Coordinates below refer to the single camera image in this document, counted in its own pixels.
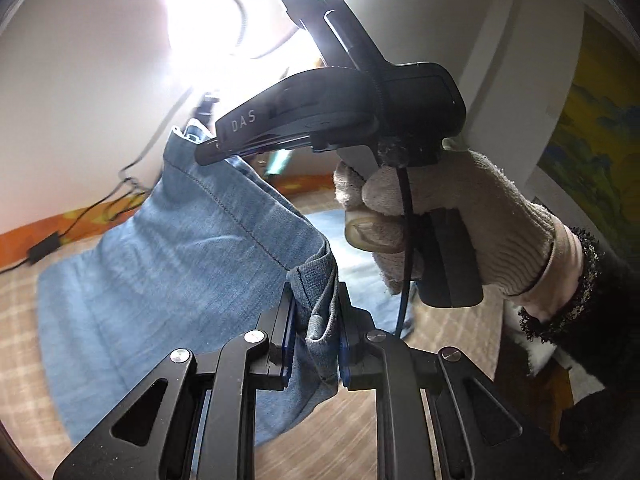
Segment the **checkered tablecloth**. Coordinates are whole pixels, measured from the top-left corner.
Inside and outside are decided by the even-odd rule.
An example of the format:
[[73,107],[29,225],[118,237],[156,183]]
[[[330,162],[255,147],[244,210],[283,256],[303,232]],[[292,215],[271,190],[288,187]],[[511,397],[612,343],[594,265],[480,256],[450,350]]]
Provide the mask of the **checkered tablecloth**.
[[[332,192],[307,193],[292,202],[304,214],[338,207]],[[99,237],[62,247],[33,267],[0,276],[0,420],[45,479],[71,450],[49,397],[36,318],[38,275],[61,258],[94,247]],[[498,359],[502,300],[485,289],[482,304],[437,309],[414,300],[410,346],[437,351],[457,346],[489,377]],[[256,450],[260,480],[360,480],[376,477],[376,409],[373,392],[347,392],[320,404],[301,424]]]

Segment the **mural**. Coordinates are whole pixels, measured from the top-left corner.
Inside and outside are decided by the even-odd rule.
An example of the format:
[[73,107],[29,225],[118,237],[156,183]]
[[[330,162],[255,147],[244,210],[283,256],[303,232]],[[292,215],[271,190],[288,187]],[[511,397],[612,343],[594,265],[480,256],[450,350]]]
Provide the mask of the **mural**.
[[640,265],[640,60],[585,14],[574,81],[540,168]]

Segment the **hand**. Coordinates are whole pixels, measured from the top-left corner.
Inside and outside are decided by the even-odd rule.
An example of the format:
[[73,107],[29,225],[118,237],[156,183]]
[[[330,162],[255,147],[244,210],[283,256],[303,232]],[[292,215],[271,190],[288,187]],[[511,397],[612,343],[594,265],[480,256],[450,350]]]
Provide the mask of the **hand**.
[[[505,296],[521,295],[540,281],[558,233],[566,232],[573,237],[545,208],[526,200],[514,184],[479,153],[444,151],[437,164],[409,168],[408,174],[414,212],[422,214],[441,207],[458,209],[476,250],[482,282],[497,285]],[[381,168],[364,182],[355,171],[340,163],[334,181],[336,199],[347,211],[347,240],[356,247],[375,251],[374,259],[385,282],[392,292],[399,292],[404,231],[396,171]],[[569,244],[575,242],[579,249],[577,238],[568,241]],[[417,279],[422,275],[419,254],[414,254],[414,261],[412,279]],[[578,276],[579,272],[575,276],[576,286]],[[549,303],[549,294],[535,298],[537,303],[545,304],[530,305],[530,314],[538,314],[541,320],[548,319],[571,297],[564,300],[565,286],[554,288],[561,288],[564,293],[553,298],[553,304]]]

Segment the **device handle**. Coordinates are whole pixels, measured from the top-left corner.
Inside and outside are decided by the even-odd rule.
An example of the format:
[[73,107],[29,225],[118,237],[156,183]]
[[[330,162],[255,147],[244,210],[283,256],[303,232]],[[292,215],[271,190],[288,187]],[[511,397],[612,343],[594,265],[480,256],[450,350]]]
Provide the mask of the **device handle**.
[[476,251],[457,209],[414,215],[413,239],[424,262],[416,281],[420,300],[430,306],[473,306],[482,301]]

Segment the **metal screw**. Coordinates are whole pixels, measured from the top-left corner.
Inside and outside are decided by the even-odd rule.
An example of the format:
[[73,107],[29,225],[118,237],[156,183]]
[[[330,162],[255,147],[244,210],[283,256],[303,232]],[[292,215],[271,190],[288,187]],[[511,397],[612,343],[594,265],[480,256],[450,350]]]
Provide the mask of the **metal screw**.
[[367,339],[372,343],[379,343],[380,341],[384,341],[385,337],[386,332],[384,330],[380,330],[379,328],[367,332]]
[[244,334],[244,340],[248,343],[259,343],[264,339],[264,332],[262,330],[249,330]]
[[460,361],[460,350],[453,346],[445,346],[442,350],[440,350],[442,357],[445,361],[449,361],[450,363],[457,363]]
[[183,363],[190,357],[190,355],[191,352],[189,352],[186,348],[178,348],[177,350],[171,352],[171,355],[169,355],[169,357],[174,363]]

